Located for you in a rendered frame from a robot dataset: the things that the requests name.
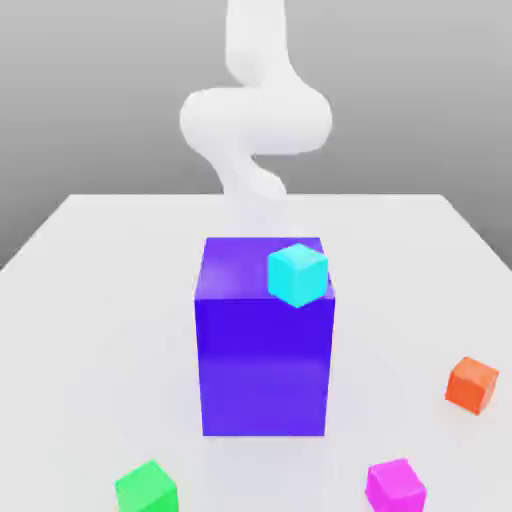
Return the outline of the small cyan cube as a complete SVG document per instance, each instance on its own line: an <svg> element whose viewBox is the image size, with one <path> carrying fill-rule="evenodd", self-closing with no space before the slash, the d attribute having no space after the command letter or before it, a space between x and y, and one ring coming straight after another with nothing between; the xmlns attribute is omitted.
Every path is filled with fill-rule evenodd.
<svg viewBox="0 0 512 512"><path fill-rule="evenodd" d="M267 258L268 292L301 308L321 297L328 287L328 258L302 243L272 252Z"/></svg>

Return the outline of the small orange cube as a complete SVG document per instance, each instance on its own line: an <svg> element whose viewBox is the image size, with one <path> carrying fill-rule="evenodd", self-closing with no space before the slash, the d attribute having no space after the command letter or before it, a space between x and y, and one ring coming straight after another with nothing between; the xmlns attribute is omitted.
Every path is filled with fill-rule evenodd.
<svg viewBox="0 0 512 512"><path fill-rule="evenodd" d="M488 405L499 371L470 357L464 357L450 372L445 399L475 415Z"/></svg>

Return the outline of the small green cube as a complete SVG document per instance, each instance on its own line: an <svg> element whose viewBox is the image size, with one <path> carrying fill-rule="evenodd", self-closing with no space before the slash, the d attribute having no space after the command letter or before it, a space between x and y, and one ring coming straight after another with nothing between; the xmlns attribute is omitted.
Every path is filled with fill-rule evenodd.
<svg viewBox="0 0 512 512"><path fill-rule="evenodd" d="M154 460L115 482L118 512L179 512L174 481Z"/></svg>

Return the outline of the small magenta cube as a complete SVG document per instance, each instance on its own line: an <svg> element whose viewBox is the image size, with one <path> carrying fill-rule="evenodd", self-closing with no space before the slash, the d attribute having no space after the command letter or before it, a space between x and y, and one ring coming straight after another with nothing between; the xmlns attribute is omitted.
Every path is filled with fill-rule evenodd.
<svg viewBox="0 0 512 512"><path fill-rule="evenodd" d="M427 490L402 458L370 466L365 495L374 512L423 512Z"/></svg>

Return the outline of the large purple box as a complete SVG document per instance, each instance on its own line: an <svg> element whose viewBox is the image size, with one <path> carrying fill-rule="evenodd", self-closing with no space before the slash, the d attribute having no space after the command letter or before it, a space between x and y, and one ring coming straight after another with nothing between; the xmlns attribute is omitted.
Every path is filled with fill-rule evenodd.
<svg viewBox="0 0 512 512"><path fill-rule="evenodd" d="M326 294L301 308L267 288L268 255L296 243L324 254L317 238L205 242L195 323L206 436L325 432L335 314L329 273Z"/></svg>

